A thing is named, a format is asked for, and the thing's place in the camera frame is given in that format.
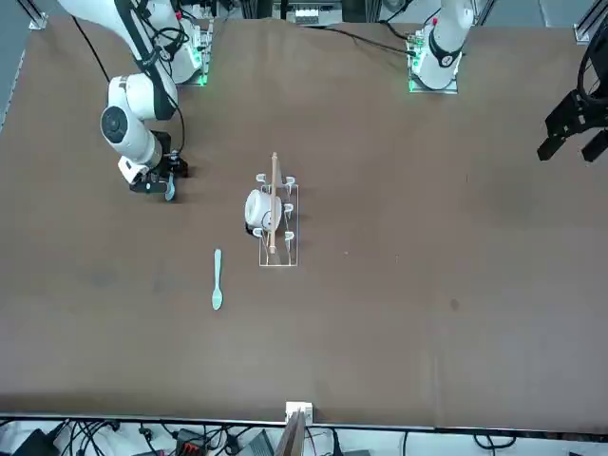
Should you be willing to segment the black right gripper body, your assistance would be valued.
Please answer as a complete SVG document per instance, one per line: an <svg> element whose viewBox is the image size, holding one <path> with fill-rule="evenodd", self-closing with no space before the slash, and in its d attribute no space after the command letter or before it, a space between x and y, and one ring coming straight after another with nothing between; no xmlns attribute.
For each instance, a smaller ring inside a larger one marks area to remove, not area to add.
<svg viewBox="0 0 608 456"><path fill-rule="evenodd" d="M152 135L154 151L148 163L148 177L152 181L167 180L174 165L171 136L164 131L152 131Z"/></svg>

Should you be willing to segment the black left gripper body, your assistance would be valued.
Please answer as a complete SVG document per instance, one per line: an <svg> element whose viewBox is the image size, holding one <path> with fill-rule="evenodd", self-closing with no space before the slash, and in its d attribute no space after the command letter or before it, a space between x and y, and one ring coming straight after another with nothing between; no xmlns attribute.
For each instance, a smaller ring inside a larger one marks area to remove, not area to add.
<svg viewBox="0 0 608 456"><path fill-rule="evenodd" d="M591 128L607 126L607 106L586 102L570 91L545 119L548 137L570 137Z"/></svg>

